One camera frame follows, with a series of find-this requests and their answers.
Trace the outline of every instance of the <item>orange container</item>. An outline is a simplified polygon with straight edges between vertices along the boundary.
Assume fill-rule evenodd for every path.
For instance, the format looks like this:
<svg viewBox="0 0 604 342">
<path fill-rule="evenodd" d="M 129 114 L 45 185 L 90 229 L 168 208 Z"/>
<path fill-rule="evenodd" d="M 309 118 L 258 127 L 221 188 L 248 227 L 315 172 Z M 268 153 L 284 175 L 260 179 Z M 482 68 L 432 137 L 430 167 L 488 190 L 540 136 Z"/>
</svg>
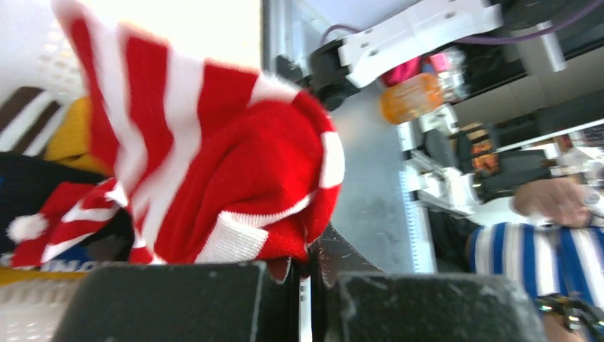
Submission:
<svg viewBox="0 0 604 342">
<path fill-rule="evenodd" d="M 438 108 L 443 95 L 438 78 L 421 73 L 386 89 L 380 99 L 382 115 L 393 125 L 411 121 Z"/>
</svg>

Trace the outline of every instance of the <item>red and white striped hat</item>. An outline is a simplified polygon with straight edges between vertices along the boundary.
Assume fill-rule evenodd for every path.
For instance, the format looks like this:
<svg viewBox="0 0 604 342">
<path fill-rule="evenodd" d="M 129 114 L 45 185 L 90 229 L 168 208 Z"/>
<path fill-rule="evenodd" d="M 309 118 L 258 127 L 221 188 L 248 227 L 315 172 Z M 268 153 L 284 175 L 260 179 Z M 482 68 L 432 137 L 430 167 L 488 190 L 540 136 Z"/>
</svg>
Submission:
<svg viewBox="0 0 604 342">
<path fill-rule="evenodd" d="M 134 220 L 132 262 L 308 258 L 344 175 L 340 139 L 314 98 L 191 57 L 77 0 L 54 9 L 87 76 L 91 151 L 117 181 L 72 199 L 77 209 L 52 234 L 17 234 L 44 241 L 40 262 L 99 230 L 110 218 L 93 213 L 113 204 Z"/>
</svg>

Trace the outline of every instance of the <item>knit hat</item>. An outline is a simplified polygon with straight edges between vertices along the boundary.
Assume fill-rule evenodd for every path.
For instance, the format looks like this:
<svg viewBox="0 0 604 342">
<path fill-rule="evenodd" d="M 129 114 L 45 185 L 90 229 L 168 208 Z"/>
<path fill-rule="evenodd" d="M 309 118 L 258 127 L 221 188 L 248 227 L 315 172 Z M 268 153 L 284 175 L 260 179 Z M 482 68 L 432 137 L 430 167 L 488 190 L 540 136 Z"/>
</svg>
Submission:
<svg viewBox="0 0 604 342">
<path fill-rule="evenodd" d="M 36 233 L 42 230 L 36 228 L 35 219 L 24 224 L 22 218 L 31 215 L 40 217 L 36 213 L 42 215 L 49 213 L 51 208 L 49 206 L 57 201 L 60 202 L 56 203 L 55 207 L 64 207 L 65 209 L 59 208 L 58 211 L 65 214 L 81 199 L 80 194 L 87 193 L 104 179 L 102 175 L 75 170 L 38 158 L 0 153 L 0 233 L 5 233 L 0 234 L 0 256 L 4 255 L 2 264 L 8 266 L 11 262 L 12 266 L 39 266 L 39 260 L 31 263 L 14 263 L 15 259 L 17 261 L 20 259 L 19 254 L 22 250 L 21 246 L 15 247 L 14 240 L 21 242 L 26 238 L 35 237 Z M 18 220 L 21 223 L 17 226 L 31 227 L 33 223 L 31 231 L 27 229 L 26 232 L 15 233 L 9 229 L 14 227 L 17 217 L 21 217 Z M 49 222 L 48 229 L 54 229 L 54 224 Z M 119 210 L 111 220 L 104 223 L 98 233 L 87 237 L 78 246 L 87 250 L 90 244 L 94 244 L 94 248 L 99 249 L 99 243 L 96 242 L 103 239 L 109 241 L 103 244 L 102 249 L 105 249 L 106 254 L 113 254 L 111 260 L 124 261 L 123 250 L 129 249 L 133 239 L 130 215 L 125 210 Z M 44 246 L 40 247 L 38 254 L 41 255 L 44 248 Z"/>
<path fill-rule="evenodd" d="M 134 219 L 130 261 L 307 260 L 344 169 L 340 139 L 320 104 L 276 78 L 188 55 L 101 18 L 76 0 L 53 4 L 88 77 L 91 152 L 113 166 Z M 70 234 L 90 233 L 90 223 L 80 223 L 85 228 Z M 54 241 L 53 254 L 66 241 Z"/>
<path fill-rule="evenodd" d="M 7 235 L 19 245 L 12 266 L 41 266 L 100 231 L 120 209 L 115 179 L 98 186 L 63 182 L 37 214 L 17 217 Z"/>
</svg>

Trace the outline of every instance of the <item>black plastic part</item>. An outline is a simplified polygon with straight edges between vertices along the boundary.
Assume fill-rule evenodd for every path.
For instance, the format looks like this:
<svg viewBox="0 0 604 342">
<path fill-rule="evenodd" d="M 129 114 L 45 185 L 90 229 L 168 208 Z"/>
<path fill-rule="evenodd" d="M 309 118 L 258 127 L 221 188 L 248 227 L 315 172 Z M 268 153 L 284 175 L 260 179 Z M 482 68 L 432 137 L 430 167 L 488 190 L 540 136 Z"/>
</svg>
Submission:
<svg viewBox="0 0 604 342">
<path fill-rule="evenodd" d="M 342 40 L 331 41 L 312 52 L 308 59 L 313 94 L 329 111 L 339 108 L 347 97 L 359 92 L 346 79 L 350 73 L 348 67 L 341 65 L 338 48 L 342 44 Z"/>
<path fill-rule="evenodd" d="M 540 135 L 534 114 L 522 115 L 497 124 L 501 146 L 513 145 Z"/>
<path fill-rule="evenodd" d="M 532 300 L 502 276 L 342 273 L 322 295 L 314 341 L 547 341 Z"/>
<path fill-rule="evenodd" d="M 569 3 L 574 1 L 577 0 L 515 0 L 515 4 L 505 10 L 504 28 L 516 31 L 545 23 L 571 7 Z"/>
<path fill-rule="evenodd" d="M 402 159 L 403 160 L 411 159 L 411 150 L 402 151 Z"/>
<path fill-rule="evenodd" d="M 458 165 L 457 156 L 451 141 L 438 130 L 429 130 L 424 135 L 424 145 L 419 146 L 428 157 L 432 158 L 442 167 L 456 167 Z"/>
<path fill-rule="evenodd" d="M 511 174 L 535 169 L 548 169 L 545 150 L 503 151 L 498 154 L 499 172 Z"/>
<path fill-rule="evenodd" d="M 275 15 L 271 13 L 271 0 L 262 0 L 262 68 L 264 70 L 272 70 L 271 68 L 271 16 Z"/>
<path fill-rule="evenodd" d="M 382 270 L 357 252 L 331 224 L 311 246 L 309 252 L 313 341 L 330 341 L 326 340 L 326 289 L 337 282 L 342 272 L 380 274 Z"/>
<path fill-rule="evenodd" d="M 99 269 L 80 285 L 53 341 L 298 341 L 299 273 L 290 265 Z"/>
<path fill-rule="evenodd" d="M 436 267 L 438 273 L 463 273 L 465 272 L 460 266 L 453 264 L 450 261 L 436 258 Z"/>
<path fill-rule="evenodd" d="M 477 194 L 482 202 L 489 202 L 497 198 L 513 196 L 515 190 L 526 183 L 550 178 L 552 178 L 552 174 L 547 167 L 492 175 L 478 180 L 480 186 L 477 189 Z"/>
<path fill-rule="evenodd" d="M 299 83 L 304 78 L 304 73 L 300 66 L 290 61 L 287 57 L 279 55 L 275 58 L 275 67 L 277 74 L 286 80 Z"/>
<path fill-rule="evenodd" d="M 416 202 L 416 201 L 419 201 L 419 200 L 420 200 L 420 195 L 419 195 L 419 192 L 418 192 L 417 190 L 415 190 L 415 191 L 411 191 L 411 192 L 409 192 L 409 194 L 410 194 L 410 196 L 411 196 L 411 200 L 412 200 L 413 202 Z"/>
<path fill-rule="evenodd" d="M 471 173 L 474 171 L 474 163 L 472 162 L 473 147 L 472 141 L 467 135 L 460 135 L 457 137 L 455 142 L 458 159 L 457 168 L 463 173 Z"/>
<path fill-rule="evenodd" d="M 460 214 L 459 212 L 455 212 L 451 209 L 442 208 L 442 207 L 439 207 L 439 206 L 429 203 L 429 202 L 424 202 L 424 203 L 422 203 L 422 205 L 428 210 L 432 210 L 434 212 L 443 212 L 447 215 L 450 215 L 451 217 L 453 217 L 455 219 L 461 219 L 466 216 L 466 215 Z"/>
</svg>

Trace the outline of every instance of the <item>knitted fabric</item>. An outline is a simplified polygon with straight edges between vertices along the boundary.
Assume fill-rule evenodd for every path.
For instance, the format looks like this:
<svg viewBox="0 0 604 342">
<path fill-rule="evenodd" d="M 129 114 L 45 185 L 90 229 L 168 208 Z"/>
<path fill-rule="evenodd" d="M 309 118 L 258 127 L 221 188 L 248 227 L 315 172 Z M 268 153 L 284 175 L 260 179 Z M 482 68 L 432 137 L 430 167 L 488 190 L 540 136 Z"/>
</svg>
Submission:
<svg viewBox="0 0 604 342">
<path fill-rule="evenodd" d="M 65 111 L 50 91 L 22 87 L 0 99 L 0 152 L 42 157 Z"/>
<path fill-rule="evenodd" d="M 117 180 L 83 201 L 102 209 L 113 201 L 132 213 L 130 261 L 307 260 L 344 169 L 340 139 L 320 104 L 275 78 L 101 18 L 76 0 L 53 4 L 88 79 L 91 152 Z M 45 258 L 98 227 L 95 208 L 81 203 L 54 229 L 62 238 L 49 240 Z"/>
<path fill-rule="evenodd" d="M 19 217 L 15 222 L 40 224 L 33 239 L 25 239 L 15 249 L 13 266 L 42 266 L 64 251 L 99 232 L 120 209 L 106 197 L 115 179 L 100 185 L 61 183 L 35 216 Z M 85 216 L 85 224 L 79 218 Z M 19 232 L 9 232 L 13 239 Z"/>
<path fill-rule="evenodd" d="M 85 172 L 35 157 L 11 153 L 0 153 L 0 232 L 4 233 L 17 217 L 27 217 L 39 213 L 43 206 L 56 193 L 59 185 L 76 184 L 94 188 L 105 178 L 92 172 Z M 81 240 L 83 248 L 101 239 L 115 236 L 123 239 L 120 246 L 128 250 L 132 244 L 132 224 L 130 216 L 120 210 L 110 220 L 104 222 L 102 229 L 93 236 Z M 11 263 L 4 256 L 13 255 L 11 261 L 19 254 L 16 244 L 8 234 L 0 234 L 0 264 L 2 266 L 40 266 L 35 263 Z M 114 253 L 113 260 L 125 261 L 123 251 Z"/>
<path fill-rule="evenodd" d="M 90 109 L 90 98 L 73 101 L 46 146 L 44 160 L 111 176 L 111 171 L 90 154 Z"/>
</svg>

